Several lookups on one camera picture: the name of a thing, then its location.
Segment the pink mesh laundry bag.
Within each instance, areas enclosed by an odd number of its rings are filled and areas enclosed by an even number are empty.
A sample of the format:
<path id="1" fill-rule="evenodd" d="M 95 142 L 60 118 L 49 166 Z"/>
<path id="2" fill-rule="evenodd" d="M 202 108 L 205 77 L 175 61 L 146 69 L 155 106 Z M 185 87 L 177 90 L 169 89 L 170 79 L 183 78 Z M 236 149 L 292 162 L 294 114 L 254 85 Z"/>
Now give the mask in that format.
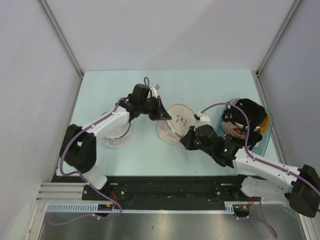
<path id="1" fill-rule="evenodd" d="M 168 110 L 171 120 L 161 120 L 157 124 L 159 137 L 170 144 L 177 144 L 186 136 L 190 126 L 197 120 L 194 111 L 184 104 L 174 104 Z"/>

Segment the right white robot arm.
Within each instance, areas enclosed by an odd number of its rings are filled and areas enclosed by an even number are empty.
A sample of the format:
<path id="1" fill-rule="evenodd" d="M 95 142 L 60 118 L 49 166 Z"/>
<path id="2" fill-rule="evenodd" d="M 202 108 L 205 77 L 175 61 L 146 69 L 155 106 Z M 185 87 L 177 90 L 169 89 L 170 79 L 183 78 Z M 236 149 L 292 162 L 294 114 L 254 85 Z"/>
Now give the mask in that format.
<path id="1" fill-rule="evenodd" d="M 233 142 L 218 136 L 213 127 L 191 126 L 180 143 L 186 150 L 200 150 L 218 165 L 248 171 L 259 177 L 245 177 L 230 188 L 231 196 L 242 201 L 245 197 L 260 197 L 288 204 L 297 213 L 314 218 L 320 207 L 320 177 L 309 166 L 290 166 L 273 162 Z"/>

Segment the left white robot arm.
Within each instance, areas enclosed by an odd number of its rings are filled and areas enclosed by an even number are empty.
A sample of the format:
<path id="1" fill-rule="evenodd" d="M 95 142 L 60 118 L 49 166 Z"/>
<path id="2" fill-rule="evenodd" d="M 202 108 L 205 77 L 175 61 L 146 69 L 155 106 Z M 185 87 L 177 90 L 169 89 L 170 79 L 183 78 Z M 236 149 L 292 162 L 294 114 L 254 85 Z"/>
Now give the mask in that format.
<path id="1" fill-rule="evenodd" d="M 159 85 L 136 84 L 132 93 L 120 98 L 114 109 L 106 112 L 84 126 L 71 124 L 67 127 L 60 148 L 59 168 L 67 163 L 93 186 L 93 194 L 100 200 L 110 196 L 108 179 L 97 166 L 97 144 L 121 126 L 131 123 L 140 115 L 147 115 L 152 121 L 171 120 L 158 95 Z"/>

